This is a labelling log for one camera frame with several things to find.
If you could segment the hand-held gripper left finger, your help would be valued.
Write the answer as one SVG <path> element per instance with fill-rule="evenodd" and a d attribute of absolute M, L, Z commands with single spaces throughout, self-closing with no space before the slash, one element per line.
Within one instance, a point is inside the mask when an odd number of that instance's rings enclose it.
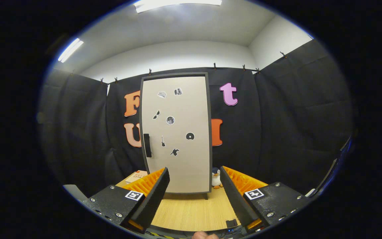
<path fill-rule="evenodd" d="M 169 182 L 169 171 L 165 167 L 125 186 L 109 185 L 82 203 L 118 226 L 144 233 L 153 221 Z"/>

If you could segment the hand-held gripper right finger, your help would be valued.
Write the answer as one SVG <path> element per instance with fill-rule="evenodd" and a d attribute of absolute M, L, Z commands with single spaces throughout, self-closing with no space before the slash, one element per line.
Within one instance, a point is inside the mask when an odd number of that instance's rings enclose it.
<path fill-rule="evenodd" d="M 267 184 L 226 166 L 220 168 L 220 180 L 235 215 L 248 232 L 279 224 L 312 202 L 283 183 Z"/>

